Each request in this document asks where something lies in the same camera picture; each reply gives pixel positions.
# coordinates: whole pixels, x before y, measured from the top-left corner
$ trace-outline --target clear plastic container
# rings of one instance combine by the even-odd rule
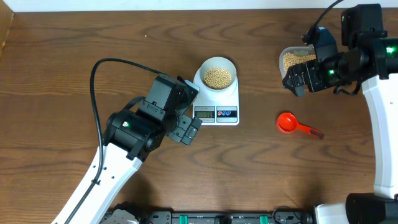
[[[315,51],[313,47],[288,47],[284,51],[282,51],[282,53],[279,56],[279,70],[282,79],[285,78],[287,72],[284,69],[284,55],[286,53],[291,53],[296,56],[306,56],[306,55],[315,54]]]

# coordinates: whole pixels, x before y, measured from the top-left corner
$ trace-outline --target red spoon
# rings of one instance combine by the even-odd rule
[[[276,126],[278,130],[283,133],[292,133],[295,130],[299,129],[320,139],[323,138],[323,133],[306,125],[300,124],[297,121],[297,118],[292,113],[282,113],[281,115],[279,115],[276,121]]]

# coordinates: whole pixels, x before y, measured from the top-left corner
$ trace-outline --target wooden tabletop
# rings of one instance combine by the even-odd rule
[[[374,146],[364,96],[325,90],[297,98],[282,87],[281,51],[303,45],[300,36],[322,11],[16,14],[0,61],[0,223],[50,223],[79,184],[98,142],[90,71],[105,57],[189,80],[206,59],[230,58],[241,113],[236,127],[202,126],[189,147],[164,139],[113,205],[260,211],[372,192]],[[391,37],[398,36],[397,12],[383,10]],[[338,45],[340,13],[332,10],[321,23]],[[131,98],[146,96],[154,78],[120,63],[101,65],[95,90],[103,127]],[[282,111],[325,138],[281,134],[275,119]]]

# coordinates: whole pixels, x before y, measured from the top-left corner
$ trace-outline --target beans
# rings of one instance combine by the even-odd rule
[[[232,83],[231,74],[225,68],[215,67],[210,68],[205,73],[205,78],[203,79],[204,84],[214,90],[222,90],[227,88]]]
[[[284,55],[284,70],[287,72],[287,69],[289,69],[290,66],[296,65],[298,63],[303,63],[307,61],[311,61],[316,59],[315,54],[313,55],[306,55],[306,56],[296,56],[292,53],[286,53]]]

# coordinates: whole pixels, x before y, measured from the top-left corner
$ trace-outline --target white digital scale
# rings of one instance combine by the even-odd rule
[[[231,74],[232,83],[222,90],[207,87],[203,79],[205,73],[214,67],[225,68]],[[193,84],[200,88],[193,102],[193,116],[202,120],[201,125],[238,125],[239,88],[234,64],[223,57],[208,59],[197,71]]]

